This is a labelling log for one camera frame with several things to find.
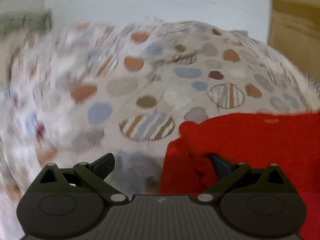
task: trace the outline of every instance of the triangular cutout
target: triangular cutout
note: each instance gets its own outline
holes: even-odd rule
[[[277,183],[277,184],[283,184],[284,183],[284,181],[281,178],[280,174],[276,170],[273,170],[271,172],[270,177],[269,177],[269,182]]]
[[[56,182],[56,181],[57,181],[57,178],[54,175],[53,170],[48,169],[47,172],[42,177],[40,183],[48,183],[48,182]]]

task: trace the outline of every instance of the white patterned bedding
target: white patterned bedding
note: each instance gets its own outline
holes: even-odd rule
[[[280,53],[243,32],[195,21],[82,24],[35,38],[15,56],[10,96],[1,96],[1,187],[21,194],[41,165],[71,167],[107,152],[116,155],[111,185],[130,196],[156,194],[167,145],[183,121],[320,108]],[[19,199],[1,198],[6,208]],[[8,226],[0,220],[0,232]],[[12,229],[0,239],[19,234]]]

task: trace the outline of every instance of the bedsheet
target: bedsheet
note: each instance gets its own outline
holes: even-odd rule
[[[34,37],[13,58],[1,95],[1,198],[9,204],[0,211],[12,219],[1,216],[3,240],[21,235],[12,211],[48,162],[70,167],[112,152],[108,183],[128,196],[156,194],[182,122],[320,108],[283,55],[246,32],[196,21],[87,23]]]

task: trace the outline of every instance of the red cloth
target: red cloth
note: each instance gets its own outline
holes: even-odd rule
[[[300,235],[320,238],[320,113],[229,114],[184,122],[179,130],[164,159],[160,194],[197,195],[214,185],[210,153],[257,169],[277,163],[307,206]]]

